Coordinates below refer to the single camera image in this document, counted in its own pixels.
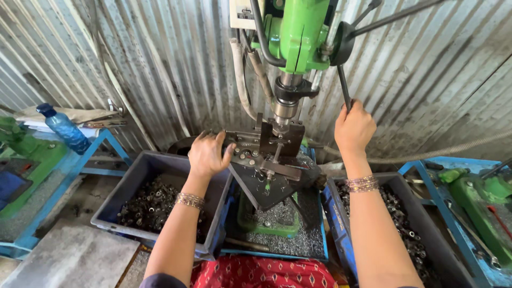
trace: bottle cap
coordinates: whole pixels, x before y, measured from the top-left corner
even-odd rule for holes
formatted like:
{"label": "bottle cap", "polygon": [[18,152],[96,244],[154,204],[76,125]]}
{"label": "bottle cap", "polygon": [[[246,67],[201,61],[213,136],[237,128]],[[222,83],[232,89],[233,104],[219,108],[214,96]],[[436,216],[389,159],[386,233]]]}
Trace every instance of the bottle cap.
{"label": "bottle cap", "polygon": [[43,103],[43,104],[37,106],[37,108],[35,110],[37,112],[41,113],[42,115],[44,115],[46,118],[55,116],[55,114],[57,114],[57,111],[55,111],[55,109],[53,109],[53,106],[51,106],[48,103]]}

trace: corrugated metal wall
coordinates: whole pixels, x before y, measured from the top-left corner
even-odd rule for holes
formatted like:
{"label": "corrugated metal wall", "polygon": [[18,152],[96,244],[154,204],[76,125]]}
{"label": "corrugated metal wall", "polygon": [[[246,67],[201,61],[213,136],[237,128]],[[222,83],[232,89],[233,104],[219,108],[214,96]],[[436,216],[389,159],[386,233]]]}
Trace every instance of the corrugated metal wall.
{"label": "corrugated metal wall", "polygon": [[[106,109],[111,98],[120,105],[94,52],[89,2],[0,3],[0,103],[22,109],[50,100],[63,107]],[[344,1],[343,19],[355,19],[369,2]],[[416,2],[385,0],[360,25]],[[172,81],[191,134],[252,126],[234,80],[227,0],[96,1],[96,7],[107,62],[160,149],[184,136],[163,73]],[[378,123],[369,155],[445,147],[508,128],[511,15],[510,1],[446,1],[358,37],[345,73],[351,95]],[[267,70],[273,82],[278,70]],[[48,94],[28,85],[26,73]],[[247,74],[252,104],[270,116],[250,67]],[[308,136],[333,145],[343,104],[335,69],[325,73],[321,88],[318,97],[304,100],[300,119]],[[127,149],[147,149],[135,125],[118,131]],[[508,144],[462,156],[501,159]]]}

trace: red patterned clothing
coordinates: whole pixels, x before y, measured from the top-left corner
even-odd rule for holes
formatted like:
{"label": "red patterned clothing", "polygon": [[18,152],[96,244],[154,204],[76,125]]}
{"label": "red patterned clothing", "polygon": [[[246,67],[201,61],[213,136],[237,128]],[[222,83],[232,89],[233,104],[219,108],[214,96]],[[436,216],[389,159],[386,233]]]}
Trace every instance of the red patterned clothing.
{"label": "red patterned clothing", "polygon": [[192,271],[194,288],[337,288],[325,265],[317,260],[276,260],[226,255],[204,261]]}

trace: blue table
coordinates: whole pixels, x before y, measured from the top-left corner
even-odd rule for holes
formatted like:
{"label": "blue table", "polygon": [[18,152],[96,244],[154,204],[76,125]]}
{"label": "blue table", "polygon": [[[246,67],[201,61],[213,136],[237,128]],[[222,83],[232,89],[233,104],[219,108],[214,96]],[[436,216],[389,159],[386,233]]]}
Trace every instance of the blue table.
{"label": "blue table", "polygon": [[[36,138],[54,138],[55,134],[35,133]],[[66,156],[53,168],[47,179],[38,186],[27,201],[32,200],[36,209],[22,208],[11,219],[0,220],[0,230],[8,231],[0,242],[0,257],[23,260],[29,252],[39,243],[40,239],[35,232],[40,223],[48,216],[53,207],[57,204],[62,195],[66,192],[71,183],[79,173],[101,174],[123,176],[124,171],[107,169],[84,168],[89,158],[98,147],[107,140],[116,150],[117,154],[126,162],[132,165],[132,160],[114,138],[108,129],[101,129],[99,136],[94,139],[91,146],[82,155],[68,150]]]}

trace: hand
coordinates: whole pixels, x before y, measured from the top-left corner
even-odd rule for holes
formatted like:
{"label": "hand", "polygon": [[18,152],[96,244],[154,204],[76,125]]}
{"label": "hand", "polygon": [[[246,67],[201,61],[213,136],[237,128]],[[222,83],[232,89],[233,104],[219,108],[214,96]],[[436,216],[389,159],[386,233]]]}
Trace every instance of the hand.
{"label": "hand", "polygon": [[354,102],[348,115],[347,106],[343,104],[334,128],[334,139],[342,158],[344,160],[352,156],[366,158],[366,145],[376,129],[377,125],[372,115],[365,111],[361,101]]}
{"label": "hand", "polygon": [[226,148],[224,157],[221,157],[222,143],[226,137],[226,131],[215,135],[203,131],[192,143],[188,154],[190,160],[190,175],[200,178],[212,178],[215,174],[226,169],[231,161],[235,143]]}

